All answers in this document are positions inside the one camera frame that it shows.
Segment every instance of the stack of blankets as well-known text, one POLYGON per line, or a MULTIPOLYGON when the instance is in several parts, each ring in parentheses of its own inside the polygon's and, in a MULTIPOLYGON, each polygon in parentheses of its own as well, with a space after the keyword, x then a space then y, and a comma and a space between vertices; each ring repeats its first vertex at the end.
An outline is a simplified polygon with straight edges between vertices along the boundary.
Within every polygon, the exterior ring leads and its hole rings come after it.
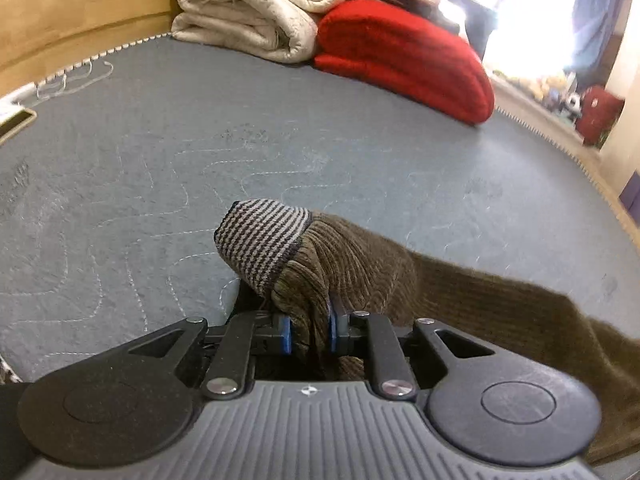
POLYGON ((494 93, 445 0, 178 0, 177 40, 315 66, 404 94, 469 124, 494 93))

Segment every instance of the curtain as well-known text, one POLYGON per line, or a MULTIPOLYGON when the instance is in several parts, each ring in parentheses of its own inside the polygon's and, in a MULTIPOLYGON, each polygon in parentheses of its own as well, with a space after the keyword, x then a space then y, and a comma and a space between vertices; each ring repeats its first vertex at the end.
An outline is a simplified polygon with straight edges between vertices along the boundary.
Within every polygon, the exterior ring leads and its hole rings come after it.
POLYGON ((575 0, 571 70, 583 73, 596 68, 616 25, 621 5, 622 0, 575 0))

